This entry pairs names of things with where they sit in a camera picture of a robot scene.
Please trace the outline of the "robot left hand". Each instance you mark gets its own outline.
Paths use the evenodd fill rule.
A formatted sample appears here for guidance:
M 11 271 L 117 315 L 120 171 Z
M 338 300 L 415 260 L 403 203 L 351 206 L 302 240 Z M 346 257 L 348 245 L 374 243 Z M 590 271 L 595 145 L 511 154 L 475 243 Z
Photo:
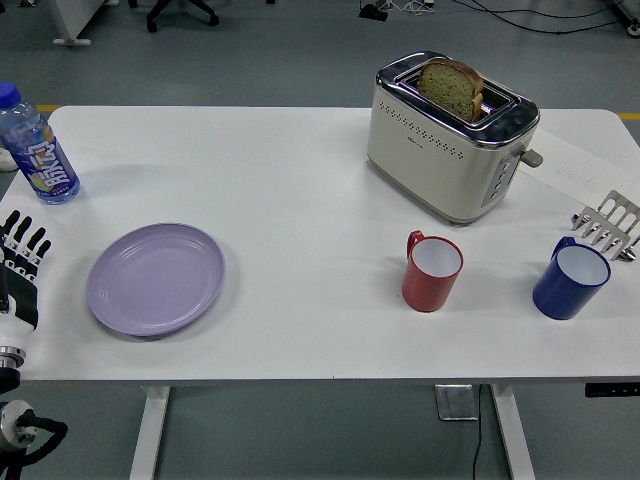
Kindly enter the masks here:
M 14 210 L 1 226 L 1 347 L 24 349 L 38 326 L 40 264 L 51 247 L 44 227 Z

